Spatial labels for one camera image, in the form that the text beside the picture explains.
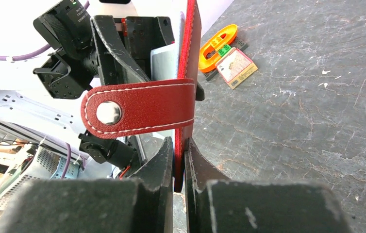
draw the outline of orange plastic reel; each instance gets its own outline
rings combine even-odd
[[[200,49],[199,54],[199,70],[203,73],[210,72],[216,68],[216,63],[220,60],[220,56],[217,53],[225,44],[230,44],[237,36],[237,25],[232,24],[226,26],[218,33],[216,33],[206,44]],[[213,51],[216,51],[210,58],[207,55]]]

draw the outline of red card holder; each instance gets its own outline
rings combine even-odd
[[[177,79],[96,87],[81,105],[84,125],[100,138],[176,129],[176,192],[183,186],[184,143],[193,132],[200,37],[198,5],[196,0],[188,0]],[[102,120],[98,112],[113,106],[117,110],[107,115],[116,115],[116,119]]]

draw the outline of purple cable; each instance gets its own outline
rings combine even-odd
[[[80,156],[83,162],[83,170],[86,168],[86,159],[83,156]]]
[[[68,166],[70,165],[70,160],[71,160],[71,147],[69,143],[66,143],[67,146],[67,160],[66,160],[66,164],[65,164],[65,168],[63,168],[63,172],[62,172],[62,176],[60,177],[60,179],[64,179],[68,170]]]
[[[90,5],[90,3],[89,3],[89,1],[87,1],[84,4],[84,8],[87,9],[89,7],[89,5]],[[34,52],[31,52],[29,54],[25,54],[25,55],[13,56],[13,57],[10,57],[10,56],[0,56],[0,61],[7,61],[9,58],[12,58],[12,61],[24,61],[24,60],[27,60],[27,59],[31,59],[31,58],[37,57],[40,54],[46,52],[48,49],[50,49],[50,45],[45,45],[41,49],[36,50]]]

